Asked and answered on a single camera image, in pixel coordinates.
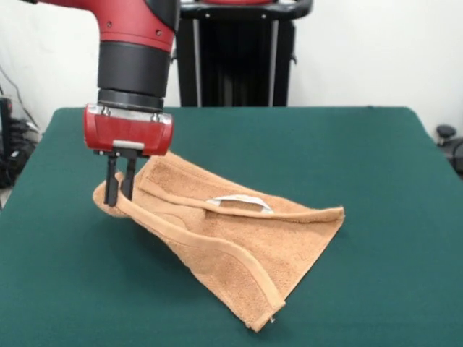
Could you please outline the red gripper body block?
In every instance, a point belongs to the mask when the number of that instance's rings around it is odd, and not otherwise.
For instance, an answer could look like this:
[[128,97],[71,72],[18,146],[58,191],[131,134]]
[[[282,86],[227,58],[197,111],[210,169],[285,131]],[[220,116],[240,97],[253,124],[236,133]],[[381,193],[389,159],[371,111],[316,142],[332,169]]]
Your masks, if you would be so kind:
[[142,156],[165,155],[174,121],[168,113],[142,112],[88,104],[83,113],[86,145],[100,152],[138,151]]

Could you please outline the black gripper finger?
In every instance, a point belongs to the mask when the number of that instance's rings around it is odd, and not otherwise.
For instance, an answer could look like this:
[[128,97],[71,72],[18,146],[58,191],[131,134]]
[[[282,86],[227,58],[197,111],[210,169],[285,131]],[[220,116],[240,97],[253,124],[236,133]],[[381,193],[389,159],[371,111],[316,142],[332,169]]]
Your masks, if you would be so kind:
[[132,200],[137,157],[127,159],[125,176],[121,183],[121,193],[128,199]]
[[116,205],[118,197],[119,181],[116,179],[116,162],[117,157],[114,155],[110,155],[107,159],[104,204],[109,207]]

